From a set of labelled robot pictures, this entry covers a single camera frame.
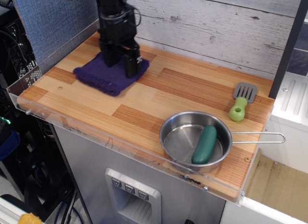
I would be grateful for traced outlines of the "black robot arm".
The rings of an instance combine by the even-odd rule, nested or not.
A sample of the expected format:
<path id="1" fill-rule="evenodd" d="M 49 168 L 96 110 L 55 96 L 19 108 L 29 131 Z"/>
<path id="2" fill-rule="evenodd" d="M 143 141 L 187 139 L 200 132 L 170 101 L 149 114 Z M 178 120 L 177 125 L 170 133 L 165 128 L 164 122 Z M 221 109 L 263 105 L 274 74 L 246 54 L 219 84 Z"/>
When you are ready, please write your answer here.
<path id="1" fill-rule="evenodd" d="M 108 67 L 123 58 L 126 77 L 135 76 L 140 70 L 142 57 L 135 41 L 137 34 L 135 11 L 138 9 L 127 0 L 96 0 L 100 28 L 100 48 Z"/>

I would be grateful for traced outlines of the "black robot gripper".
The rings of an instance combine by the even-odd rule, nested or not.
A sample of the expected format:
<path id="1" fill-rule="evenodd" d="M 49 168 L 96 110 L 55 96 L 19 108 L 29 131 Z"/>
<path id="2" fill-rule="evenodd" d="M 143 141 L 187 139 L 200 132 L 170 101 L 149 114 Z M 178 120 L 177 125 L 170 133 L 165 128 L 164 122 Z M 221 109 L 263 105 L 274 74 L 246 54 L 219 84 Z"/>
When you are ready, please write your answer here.
<path id="1" fill-rule="evenodd" d="M 142 56 L 135 41 L 137 26 L 135 7 L 124 7 L 120 13 L 105 15 L 99 13 L 100 48 L 105 64 L 112 67 L 119 62 L 119 53 L 123 55 L 126 77 L 131 78 L 140 71 Z"/>

